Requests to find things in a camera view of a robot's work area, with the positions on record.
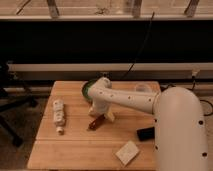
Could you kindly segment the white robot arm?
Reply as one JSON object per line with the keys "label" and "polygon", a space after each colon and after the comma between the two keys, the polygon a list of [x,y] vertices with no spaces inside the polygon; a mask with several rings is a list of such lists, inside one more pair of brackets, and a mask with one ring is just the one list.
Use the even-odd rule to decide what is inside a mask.
{"label": "white robot arm", "polygon": [[205,119],[198,97],[183,87],[163,92],[113,89],[106,77],[88,88],[90,113],[111,103],[154,115],[156,171],[208,171]]}

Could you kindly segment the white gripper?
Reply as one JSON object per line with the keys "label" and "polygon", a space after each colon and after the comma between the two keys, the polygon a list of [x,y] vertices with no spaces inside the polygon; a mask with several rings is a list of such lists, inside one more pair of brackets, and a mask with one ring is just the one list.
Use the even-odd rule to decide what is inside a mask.
{"label": "white gripper", "polygon": [[99,115],[106,113],[105,118],[110,122],[114,122],[115,116],[112,112],[108,112],[108,110],[109,110],[109,104],[106,101],[94,100],[92,102],[92,106],[89,109],[89,115],[90,116],[99,116]]}

